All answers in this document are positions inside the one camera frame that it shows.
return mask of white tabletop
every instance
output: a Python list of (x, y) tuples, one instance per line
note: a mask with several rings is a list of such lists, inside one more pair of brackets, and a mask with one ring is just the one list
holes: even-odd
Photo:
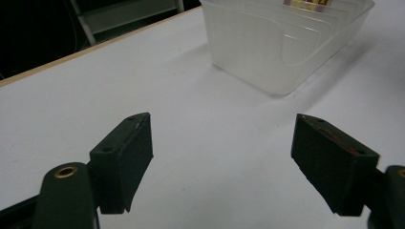
[(0, 209), (53, 167), (149, 112), (154, 159), (132, 211), (102, 228), (366, 228), (340, 218), (290, 157), (297, 113), (326, 119), (405, 165), (405, 5), (376, 2), (360, 33), (292, 94), (270, 96), (211, 64), (203, 12), (0, 88)]

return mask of translucent plastic container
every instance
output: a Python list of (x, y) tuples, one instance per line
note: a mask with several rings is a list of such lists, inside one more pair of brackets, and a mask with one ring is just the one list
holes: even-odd
[[(291, 93), (356, 35), (374, 6), (373, 0), (356, 0), (362, 10), (342, 10), (340, 1), (340, 9), (314, 12), (282, 2), (274, 9), (274, 0), (265, 1), (201, 0), (213, 63), (270, 94)], [(300, 16), (305, 20), (297, 22)], [(341, 21), (326, 30), (332, 26), (326, 19)]]

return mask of plastic storage box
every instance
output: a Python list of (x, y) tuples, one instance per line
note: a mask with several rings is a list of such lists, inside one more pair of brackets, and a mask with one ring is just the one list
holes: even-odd
[(374, 6), (283, 1), (201, 0), (213, 63), (270, 94), (291, 93), (356, 35)]

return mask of white table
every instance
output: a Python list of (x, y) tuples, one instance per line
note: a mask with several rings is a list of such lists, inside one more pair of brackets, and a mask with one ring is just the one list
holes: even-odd
[(211, 64), (202, 10), (4, 81), (0, 209), (150, 112), (155, 158), (132, 211), (100, 215), (102, 228), (366, 228), (369, 210), (333, 215), (290, 158), (295, 116), (352, 135), (381, 154), (380, 170), (404, 165), (404, 11), (402, 0), (377, 2), (353, 41), (285, 97)]

